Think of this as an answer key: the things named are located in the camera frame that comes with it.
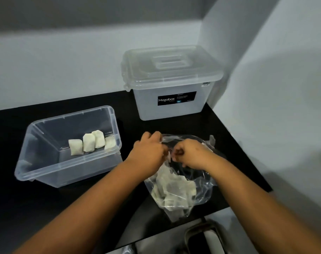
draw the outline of hand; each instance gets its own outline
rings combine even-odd
[[[185,139],[175,145],[171,153],[173,161],[180,162],[183,167],[206,170],[206,164],[212,157],[217,156],[207,146],[197,140]]]
[[[132,164],[141,180],[154,175],[165,161],[169,149],[161,143],[162,134],[158,131],[151,135],[145,132],[140,141],[136,141],[125,162]]]

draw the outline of black countertop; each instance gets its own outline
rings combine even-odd
[[[191,134],[205,140],[212,134],[216,139],[216,149],[224,153],[231,163],[265,191],[272,190],[207,104],[200,113],[142,121],[138,116],[133,93],[122,91],[1,110],[0,253],[14,250],[105,175],[58,189],[38,181],[16,180],[14,170],[27,126],[38,119],[103,105],[110,105],[115,110],[122,139],[123,160],[132,149],[133,143],[139,140],[145,131]],[[112,251],[228,206],[218,187],[214,187],[210,201],[195,206],[188,218],[171,223],[153,201],[144,183],[141,183],[124,202],[104,232],[96,252]]]

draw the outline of black label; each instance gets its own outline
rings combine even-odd
[[[158,106],[193,101],[196,93],[197,92],[190,92],[158,96]]]

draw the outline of plastic lid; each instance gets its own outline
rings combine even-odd
[[[223,71],[201,46],[189,45],[126,51],[122,77],[130,91],[218,81]]]

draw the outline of open plastic bin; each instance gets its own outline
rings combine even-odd
[[[121,67],[142,120],[201,112],[223,77],[221,66],[198,45],[129,50]]]
[[[116,146],[71,156],[69,139],[101,130],[115,136]],[[18,180],[38,180],[61,187],[112,170],[122,162],[115,112],[110,106],[83,110],[31,123],[15,169]]]

